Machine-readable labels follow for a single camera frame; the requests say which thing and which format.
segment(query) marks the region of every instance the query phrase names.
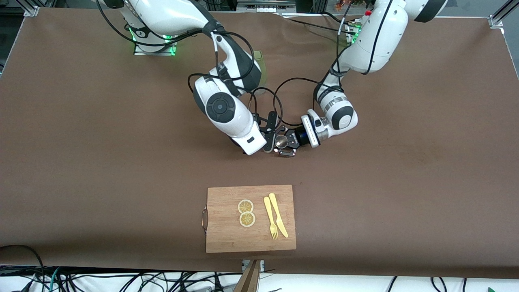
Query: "plastic knife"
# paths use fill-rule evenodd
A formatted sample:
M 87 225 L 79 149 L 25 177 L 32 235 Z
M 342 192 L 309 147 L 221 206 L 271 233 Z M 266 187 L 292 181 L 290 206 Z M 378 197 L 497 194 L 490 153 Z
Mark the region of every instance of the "plastic knife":
M 276 195 L 274 195 L 274 193 L 270 193 L 268 194 L 268 197 L 270 198 L 270 202 L 274 207 L 274 211 L 276 211 L 276 224 L 279 227 L 279 231 L 281 231 L 283 236 L 289 237 L 289 234 L 286 232 L 285 225 L 283 224 L 283 220 L 281 220 L 281 215 L 279 214 L 278 201 L 276 200 Z

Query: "cutting board handle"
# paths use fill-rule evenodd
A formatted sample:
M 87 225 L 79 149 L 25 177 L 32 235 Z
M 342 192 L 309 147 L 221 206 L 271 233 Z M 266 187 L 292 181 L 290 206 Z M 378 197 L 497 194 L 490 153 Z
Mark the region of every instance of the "cutting board handle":
M 203 228 L 203 232 L 205 235 L 207 235 L 207 227 L 203 223 L 204 223 L 204 219 L 206 218 L 206 216 L 205 216 L 206 214 L 207 214 L 207 221 L 209 221 L 209 214 L 207 213 L 207 204 L 204 207 L 204 209 L 202 210 L 202 228 Z

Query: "wire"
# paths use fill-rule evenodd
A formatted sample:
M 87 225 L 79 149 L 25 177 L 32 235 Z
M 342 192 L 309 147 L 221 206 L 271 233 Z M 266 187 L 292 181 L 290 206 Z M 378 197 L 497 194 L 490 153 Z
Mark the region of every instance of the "wire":
M 337 22 L 340 22 L 340 19 L 336 18 L 335 15 L 331 14 L 331 13 L 328 12 L 328 11 L 323 11 L 323 12 L 321 12 L 321 14 L 323 14 L 323 15 L 328 15 L 328 16 L 330 16 L 331 18 L 333 18 L 333 20 L 335 20 L 335 21 L 337 21 Z
M 442 285 L 443 285 L 443 292 L 447 292 L 447 286 L 445 286 L 445 282 L 443 281 L 443 278 L 441 277 L 438 277 L 440 278 L 440 281 L 442 282 Z M 436 289 L 436 291 L 438 292 L 441 292 L 438 287 L 436 287 L 436 284 L 434 283 L 434 277 L 431 277 L 431 284 L 432 286 L 434 287 L 434 289 Z
M 344 21 L 346 19 L 346 14 L 348 14 L 348 11 L 351 8 L 351 4 L 353 4 L 353 1 L 350 1 L 350 4 L 348 5 L 348 8 L 346 8 L 346 11 L 344 11 L 343 18 L 340 21 L 340 26 L 339 26 L 339 29 L 337 31 L 337 42 L 335 43 L 335 53 L 336 53 L 335 60 L 337 60 L 337 71 L 339 71 L 339 72 L 340 72 L 340 66 L 339 66 L 339 37 L 340 37 L 340 31 L 343 28 L 343 24 L 344 24 Z M 337 79 L 339 80 L 339 86 L 342 87 L 342 85 L 340 83 L 340 77 L 338 76 Z
M 254 49 L 252 48 L 251 44 L 249 43 L 249 41 L 247 41 L 243 36 L 235 33 L 235 32 L 228 32 L 228 31 L 215 31 L 214 32 L 215 34 L 220 34 L 220 35 L 233 35 L 239 39 L 241 39 L 243 42 L 245 42 L 245 44 L 249 47 L 249 50 L 250 50 L 250 57 L 251 57 L 251 64 L 249 66 L 249 68 L 247 69 L 247 71 L 242 75 L 242 76 L 239 76 L 239 77 L 234 77 L 234 78 L 231 78 L 230 80 L 232 81 L 235 81 L 235 80 L 241 80 L 243 78 L 245 78 L 247 75 L 249 75 L 252 71 L 252 69 L 254 68 Z M 218 54 L 215 53 L 215 59 L 216 59 L 216 70 L 218 71 Z M 189 90 L 191 90 L 191 92 L 193 92 L 193 87 L 191 86 L 191 78 L 193 76 L 202 76 L 202 77 L 210 77 L 210 78 L 217 78 L 217 79 L 220 79 L 222 80 L 219 76 L 215 76 L 215 75 L 211 75 L 211 74 L 207 74 L 207 73 L 193 73 L 191 75 L 189 75 L 187 77 L 187 86 L 189 87 Z
M 295 20 L 295 19 L 291 19 L 291 18 L 287 18 L 287 19 L 290 20 L 290 21 L 293 21 L 293 22 L 302 23 L 302 24 L 306 24 L 306 25 L 310 25 L 310 26 L 315 26 L 316 28 L 321 28 L 321 29 L 325 29 L 325 30 L 329 30 L 329 31 L 334 31 L 334 32 L 337 31 L 336 29 L 328 28 L 328 27 L 322 26 L 322 25 L 317 25 L 317 24 L 313 24 L 313 23 L 309 23 L 309 22 L 299 21 L 299 20 Z M 345 30 L 341 30 L 340 32 L 346 33 L 346 34 L 355 35 L 355 32 L 349 32 L 349 31 L 345 31 Z
M 146 286 L 146 285 L 149 284 L 149 283 L 152 283 L 152 284 L 155 284 L 155 285 L 159 286 L 159 287 L 162 289 L 162 292 L 165 292 L 164 287 L 162 287 L 161 285 L 159 285 L 159 284 L 155 283 L 155 281 L 153 281 L 154 278 L 157 278 L 157 279 L 160 280 L 160 278 L 158 278 L 158 276 L 159 276 L 160 274 L 161 274 L 161 273 L 157 273 L 156 275 L 152 276 L 151 278 L 149 278 L 149 279 L 147 279 L 147 280 L 144 280 L 144 279 L 143 279 L 143 275 L 141 275 L 141 281 L 142 281 L 142 284 L 141 284 L 141 286 L 139 287 L 138 292 L 141 292 L 141 291 L 144 289 L 144 286 Z
M 154 36 L 156 36 L 156 37 L 158 37 L 158 38 L 162 38 L 162 39 L 165 40 L 165 41 L 170 41 L 170 40 L 172 40 L 172 38 L 166 38 L 166 37 L 163 37 L 163 36 L 161 36 L 161 35 L 159 35 L 159 34 L 156 34 L 156 33 L 155 33 L 154 31 L 152 31 L 152 30 L 149 30 L 149 31 L 150 31 Z
M 223 273 L 223 274 L 218 274 L 218 276 L 228 276 L 228 275 L 241 275 L 242 273 Z M 191 286 L 191 285 L 194 285 L 196 283 L 199 283 L 199 282 L 203 282 L 205 280 L 208 280 L 210 278 L 213 278 L 214 275 L 211 275 L 211 276 L 207 276 L 207 277 L 204 277 L 202 279 L 199 279 L 199 280 L 196 280 L 195 282 L 189 284 L 189 285 L 186 285 L 186 287 L 182 288 L 180 291 L 178 292 L 185 292 L 187 291 L 187 289 Z
M 235 78 L 231 78 L 232 81 L 235 81 L 235 80 L 241 80 L 243 78 L 245 78 L 247 75 L 249 75 L 251 72 L 252 72 L 252 69 L 254 69 L 254 49 L 252 48 L 251 46 L 251 43 L 249 43 L 249 41 L 247 41 L 247 39 L 245 39 L 243 36 L 235 33 L 235 32 L 230 32 L 230 31 L 217 31 L 215 32 L 216 34 L 223 34 L 223 35 L 233 35 L 239 39 L 241 39 L 248 47 L 249 47 L 249 51 L 251 52 L 251 64 L 249 66 L 249 68 L 247 69 L 247 71 L 240 77 L 235 77 Z
M 101 16 L 104 18 L 104 20 L 106 21 L 106 23 L 108 23 L 108 25 L 118 34 L 120 35 L 122 38 L 124 38 L 125 40 L 129 41 L 129 42 L 132 42 L 136 45 L 144 45 L 144 46 L 149 46 L 149 47 L 162 47 L 162 46 L 167 46 L 167 45 L 171 45 L 171 44 L 174 44 L 176 42 L 179 42 L 185 38 L 188 38 L 190 36 L 193 36 L 195 34 L 198 34 L 198 33 L 201 33 L 202 30 L 194 30 L 192 32 L 189 32 L 189 33 L 184 33 L 184 34 L 181 34 L 179 36 L 177 36 L 176 38 L 172 38 L 172 39 L 169 39 L 170 42 L 167 42 L 167 43 L 163 43 L 163 44 L 147 44 L 147 43 L 141 43 L 141 42 L 138 42 L 138 41 L 134 41 L 132 40 L 131 38 L 123 35 L 117 28 L 115 28 L 115 26 L 110 22 L 110 20 L 108 19 L 108 17 L 106 17 L 106 15 L 104 14 L 104 11 L 103 11 L 103 8 L 101 8 L 101 4 L 99 3 L 99 0 L 95 0 L 95 3 L 97 4 L 97 7 L 98 7 L 98 10 L 99 12 L 101 13 Z
M 393 289 L 394 281 L 397 280 L 397 277 L 398 277 L 398 276 L 394 276 L 394 277 L 393 277 L 393 279 L 391 280 L 391 283 L 389 283 L 389 287 L 388 287 L 387 292 L 391 292 L 391 289 Z
M 278 88 L 276 88 L 276 90 L 274 91 L 274 93 L 277 95 L 277 93 L 278 93 L 279 89 L 281 88 L 281 86 L 285 85 L 286 83 L 288 83 L 288 82 L 290 82 L 290 81 L 292 81 L 292 80 L 304 80 L 304 81 L 309 81 L 309 82 L 312 82 L 312 83 L 319 84 L 319 85 L 321 85 L 321 86 L 324 86 L 324 87 L 330 88 L 330 89 L 332 89 L 333 91 L 344 92 L 344 90 L 343 90 L 342 88 L 340 88 L 340 89 L 333 88 L 333 87 L 331 87 L 331 86 L 329 86 L 329 85 L 326 85 L 326 84 L 324 84 L 324 83 L 322 83 L 322 82 L 319 82 L 319 81 L 315 81 L 315 80 L 308 79 L 308 78 L 304 78 L 304 77 L 294 77 L 294 78 L 289 78 L 289 79 L 283 81 L 283 82 L 278 86 Z M 312 109 L 314 109 L 314 107 L 313 107 L 313 106 L 314 106 L 314 102 L 315 102 L 315 100 L 314 100 L 314 98 L 312 98 Z M 290 123 L 285 122 L 284 120 L 281 120 L 281 122 L 284 123 L 285 125 L 287 125 L 287 126 L 291 126 L 291 127 L 299 127 L 299 126 L 302 126 L 302 125 L 303 125 L 302 123 L 299 123 L 299 124 L 290 124 Z
M 258 112 L 257 112 L 258 100 L 256 98 L 256 95 L 252 91 L 247 90 L 247 89 L 245 89 L 243 87 L 236 86 L 236 88 L 241 89 L 241 90 L 243 90 L 243 91 L 245 91 L 245 92 L 247 92 L 248 94 L 251 95 L 251 97 L 249 98 L 249 103 L 248 103 L 247 108 L 250 107 L 251 101 L 252 101 L 252 99 L 254 99 L 254 114 L 257 116 L 257 114 L 258 114 Z
M 281 125 L 281 122 L 283 121 L 283 105 L 281 104 L 281 100 L 279 99 L 278 95 L 272 91 L 270 88 L 267 88 L 267 87 L 258 87 L 256 89 L 254 89 L 252 92 L 256 92 L 256 90 L 260 90 L 260 89 L 264 89 L 268 92 L 270 92 L 273 96 L 272 98 L 272 106 L 274 107 L 274 111 L 276 112 L 277 116 L 279 117 L 279 121 L 276 123 L 276 126 L 275 126 L 275 129 L 277 129 L 279 127 L 279 125 Z M 278 104 L 279 104 L 279 114 L 278 114 L 278 110 L 276 109 L 276 101 L 278 101 Z
M 4 246 L 0 247 L 0 250 L 10 248 L 10 247 L 21 247 L 21 248 L 30 250 L 34 254 L 34 256 L 36 256 L 36 259 L 38 260 L 39 266 L 42 270 L 43 281 L 45 281 L 45 270 L 43 267 L 42 258 L 39 257 L 39 254 L 32 247 L 27 246 L 27 245 L 22 245 L 22 244 L 11 244 L 11 245 L 4 245 Z M 45 290 L 45 285 L 42 285 L 42 292 L 44 292 L 44 290 Z
M 54 286 L 54 278 L 56 278 L 56 274 L 58 273 L 58 270 L 60 269 L 60 267 L 57 267 L 55 270 L 54 270 L 54 273 L 52 273 L 52 277 L 50 278 L 50 284 L 49 284 L 49 290 L 52 291 L 52 287 Z
M 110 276 L 101 276 L 101 275 L 80 275 L 72 278 L 73 280 L 83 278 L 83 277 L 91 277 L 91 278 L 115 278 L 115 277 L 133 277 L 136 274 L 121 274 L 121 275 L 110 275 Z M 144 276 L 151 276 L 152 274 L 144 273 Z
M 378 36 L 380 34 L 380 31 L 382 30 L 382 26 L 384 25 L 384 20 L 386 19 L 386 15 L 389 12 L 389 8 L 391 8 L 392 2 L 393 2 L 393 0 L 389 0 L 388 7 L 386 8 L 386 12 L 384 12 L 384 16 L 382 16 L 382 21 L 380 22 L 380 26 L 378 27 L 377 34 L 375 35 L 375 40 L 373 41 L 373 51 L 371 52 L 370 64 L 368 65 L 366 72 L 361 73 L 362 75 L 367 75 L 371 70 L 371 64 L 373 64 L 373 57 L 375 56 L 375 48 L 377 47 Z
M 76 286 L 76 284 L 74 284 L 74 281 L 72 280 L 72 275 L 67 275 L 67 279 L 70 281 L 70 285 L 72 286 L 72 289 L 75 291 L 76 289 L 78 289 L 79 291 L 81 292 L 85 292 L 83 289 L 79 288 Z

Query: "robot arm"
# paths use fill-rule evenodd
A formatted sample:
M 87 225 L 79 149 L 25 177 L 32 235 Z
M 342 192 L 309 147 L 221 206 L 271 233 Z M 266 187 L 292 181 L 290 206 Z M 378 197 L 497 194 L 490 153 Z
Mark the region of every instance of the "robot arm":
M 396 49 L 409 17 L 418 22 L 427 22 L 443 9 L 447 0 L 366 2 L 373 4 L 373 10 L 371 15 L 356 20 L 359 24 L 356 25 L 359 33 L 357 39 L 342 50 L 334 61 L 321 82 L 325 86 L 318 85 L 313 92 L 325 116 L 319 117 L 314 110 L 308 110 L 308 114 L 301 117 L 301 127 L 288 130 L 284 135 L 276 136 L 276 139 L 284 138 L 296 147 L 304 144 L 317 147 L 329 137 L 354 128 L 358 116 L 342 90 L 341 80 L 344 75 L 349 70 L 368 74 L 381 69 Z M 213 68 L 209 72 L 210 76 L 196 80 L 193 93 L 198 107 L 246 154 L 251 155 L 266 144 L 251 112 L 238 100 L 246 91 L 258 86 L 260 67 L 205 8 L 190 0 L 104 0 L 104 3 L 110 8 L 120 9 L 137 41 L 157 45 L 140 44 L 144 51 L 161 50 L 163 46 L 160 44 L 167 40 L 160 35 L 178 35 L 198 30 L 212 38 L 215 51 L 217 47 L 221 48 L 227 59 Z M 293 149 L 290 155 L 295 154 L 296 148 Z
M 314 148 L 332 136 L 353 129 L 358 116 L 351 102 L 341 90 L 341 80 L 349 71 L 368 74 L 380 70 L 398 46 L 409 17 L 418 22 L 434 18 L 447 0 L 376 0 L 371 15 L 356 20 L 359 35 L 353 44 L 340 52 L 329 72 L 318 85 L 313 98 L 321 107 L 324 117 L 308 110 L 301 117 L 304 141 Z
M 118 8 L 130 26 L 136 41 L 145 44 L 167 42 L 160 35 L 179 35 L 201 30 L 213 39 L 227 58 L 209 71 L 216 77 L 196 80 L 194 98 L 203 114 L 222 132 L 251 155 L 265 145 L 251 112 L 238 99 L 246 90 L 252 91 L 261 79 L 260 66 L 225 31 L 223 26 L 197 2 L 189 0 L 104 0 L 108 7 Z M 148 52 L 163 46 L 139 47 Z

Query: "lemon slice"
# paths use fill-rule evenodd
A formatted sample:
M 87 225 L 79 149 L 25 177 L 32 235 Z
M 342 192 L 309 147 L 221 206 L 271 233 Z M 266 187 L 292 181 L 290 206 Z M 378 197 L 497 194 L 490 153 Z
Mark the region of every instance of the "lemon slice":
M 252 212 L 252 210 L 254 210 L 254 204 L 252 204 L 250 200 L 241 200 L 238 204 L 238 211 L 240 211 L 240 213 Z
M 243 227 L 250 227 L 256 222 L 256 216 L 250 211 L 245 211 L 240 215 L 240 224 Z

